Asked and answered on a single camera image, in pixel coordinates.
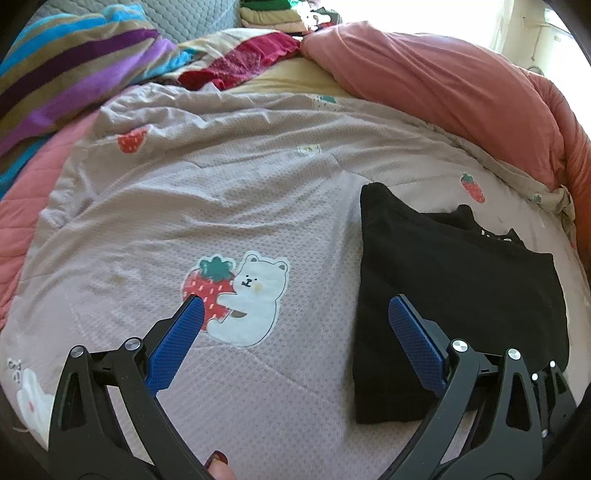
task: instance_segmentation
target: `dark purple stripe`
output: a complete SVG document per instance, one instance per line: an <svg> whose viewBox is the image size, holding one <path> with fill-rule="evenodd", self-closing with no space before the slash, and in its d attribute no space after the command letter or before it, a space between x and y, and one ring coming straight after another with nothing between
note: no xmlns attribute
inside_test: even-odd
<svg viewBox="0 0 591 480"><path fill-rule="evenodd" d="M82 45L63 51L18 79L16 83L0 96L0 118L6 115L7 112L31 92L52 81L58 75L74 69L87 61L104 57L114 51L138 44L147 38L157 38L159 35L157 30L139 28L105 40L88 41Z"/></svg>

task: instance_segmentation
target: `purple stripe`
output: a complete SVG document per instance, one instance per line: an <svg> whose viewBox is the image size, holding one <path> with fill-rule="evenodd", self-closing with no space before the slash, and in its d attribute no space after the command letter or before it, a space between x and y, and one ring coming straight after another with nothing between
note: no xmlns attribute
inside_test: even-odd
<svg viewBox="0 0 591 480"><path fill-rule="evenodd" d="M18 79L6 92L0 95L0 117L6 115L12 107L29 93L34 92L58 75L87 61L136 45L148 38L157 38L159 35L157 30L139 28L105 40L88 41L63 51Z"/></svg>
<svg viewBox="0 0 591 480"><path fill-rule="evenodd" d="M170 40L159 38L147 51L123 59L61 92L48 104L31 112L0 142L0 156L24 138L36 137L51 131L54 123L67 113L79 111L96 103L102 100L105 95L114 95L126 86L122 83L126 77L137 76L147 64L175 48L176 45Z"/></svg>

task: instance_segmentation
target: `curtain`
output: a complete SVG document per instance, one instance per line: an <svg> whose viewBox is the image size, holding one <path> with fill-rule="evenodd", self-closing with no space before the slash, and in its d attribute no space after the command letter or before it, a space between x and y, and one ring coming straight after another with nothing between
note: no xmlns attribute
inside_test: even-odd
<svg viewBox="0 0 591 480"><path fill-rule="evenodd" d="M345 22L368 20L383 31L434 33L500 52L514 0L325 0Z"/></svg>

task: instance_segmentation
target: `gray quilted headboard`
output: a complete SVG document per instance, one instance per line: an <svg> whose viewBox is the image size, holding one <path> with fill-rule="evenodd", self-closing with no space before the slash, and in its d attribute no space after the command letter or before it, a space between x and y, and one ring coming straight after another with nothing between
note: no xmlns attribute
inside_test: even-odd
<svg viewBox="0 0 591 480"><path fill-rule="evenodd" d="M59 13L98 13L112 4L141 4L158 30L179 43L241 26L240 0L48 0L31 22Z"/></svg>

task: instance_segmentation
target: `pink bed sheet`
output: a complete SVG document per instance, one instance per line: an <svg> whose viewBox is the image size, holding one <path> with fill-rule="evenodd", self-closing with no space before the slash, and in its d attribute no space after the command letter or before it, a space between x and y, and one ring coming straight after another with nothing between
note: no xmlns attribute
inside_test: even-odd
<svg viewBox="0 0 591 480"><path fill-rule="evenodd" d="M591 274L591 144L551 81L462 40L385 33L367 22L327 28L300 48L347 93L466 138L551 192L565 185Z"/></svg>
<svg viewBox="0 0 591 480"><path fill-rule="evenodd" d="M98 110L56 133L22 169L0 202L0 329L7 320L41 211L70 151L95 122Z"/></svg>

